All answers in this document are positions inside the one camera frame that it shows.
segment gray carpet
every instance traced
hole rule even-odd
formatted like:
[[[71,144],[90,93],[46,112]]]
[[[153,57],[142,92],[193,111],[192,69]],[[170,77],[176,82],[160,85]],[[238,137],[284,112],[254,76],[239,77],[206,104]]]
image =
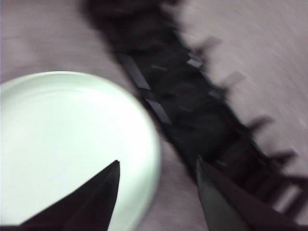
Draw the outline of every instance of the gray carpet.
[[[79,8],[79,0],[2,0],[1,81],[72,70],[102,76],[137,95]],[[258,144],[266,153],[294,149],[299,158],[285,172],[308,176],[308,1],[191,0],[169,10],[190,46],[208,37],[220,41],[207,52],[210,77],[220,84],[235,71],[244,76],[232,88],[232,108],[244,123],[273,117],[276,122],[257,135]],[[160,186],[137,230],[204,231],[196,186],[161,140]],[[297,221],[308,224],[308,209]]]

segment blurry object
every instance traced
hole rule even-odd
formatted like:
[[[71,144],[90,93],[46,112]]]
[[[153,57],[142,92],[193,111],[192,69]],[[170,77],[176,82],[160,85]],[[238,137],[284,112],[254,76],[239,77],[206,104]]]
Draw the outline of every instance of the blurry object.
[[[2,226],[1,231],[107,231],[120,179],[114,161],[74,192],[23,222]]]
[[[197,178],[200,200],[210,230],[308,230],[308,226],[297,225],[286,215],[249,195],[202,159],[197,161]]]
[[[37,73],[2,84],[2,225],[25,222],[115,160],[121,179],[108,230],[131,231],[160,176],[158,136],[142,105],[85,73]]]
[[[234,219],[232,228],[209,220],[212,230],[306,229],[291,220],[307,201],[305,184],[284,215],[264,204],[272,195],[281,196],[275,192],[281,180],[294,183],[291,176],[280,172],[289,155],[269,158],[255,144],[253,133],[272,120],[262,117],[248,126],[239,121],[226,102],[228,85],[215,86],[204,72],[205,61],[196,55],[202,55],[210,45],[191,51],[180,38],[172,16],[159,5],[116,19],[90,14],[194,179],[198,169],[205,216]],[[209,178],[196,166],[199,156]],[[219,200],[211,202],[211,208],[205,203],[210,200],[207,193]],[[255,207],[257,213],[249,211]]]

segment white plate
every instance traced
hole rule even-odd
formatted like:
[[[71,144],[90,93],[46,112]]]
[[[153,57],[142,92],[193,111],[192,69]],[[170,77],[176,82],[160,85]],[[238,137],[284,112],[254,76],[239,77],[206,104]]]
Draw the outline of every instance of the white plate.
[[[1,224],[20,224],[114,160],[118,197],[109,231],[133,230],[160,175],[153,123],[129,93],[77,72],[46,72],[1,86]]]

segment dark pointed object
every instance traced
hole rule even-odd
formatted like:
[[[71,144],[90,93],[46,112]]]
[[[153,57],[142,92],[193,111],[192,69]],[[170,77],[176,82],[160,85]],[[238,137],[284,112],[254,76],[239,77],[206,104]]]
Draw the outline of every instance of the dark pointed object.
[[[306,230],[246,193],[201,158],[197,160],[197,178],[210,231]]]
[[[120,165],[114,161],[74,192],[20,226],[1,231],[107,231],[116,203]]]

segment floor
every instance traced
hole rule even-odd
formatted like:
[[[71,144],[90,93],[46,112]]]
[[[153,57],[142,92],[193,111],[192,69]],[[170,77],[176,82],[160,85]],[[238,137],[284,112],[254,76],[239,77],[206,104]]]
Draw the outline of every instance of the floor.
[[[80,0],[1,1],[1,82],[49,70],[73,70],[109,79],[137,95],[108,46],[85,20]],[[230,105],[248,123],[269,115],[275,123],[256,141],[265,153],[298,153],[286,173],[308,176],[308,1],[190,0],[168,7],[195,48],[209,44],[208,73],[228,76]],[[155,200],[138,231],[204,231],[197,188],[174,149],[161,136],[163,172]],[[298,217],[308,224],[308,209]]]

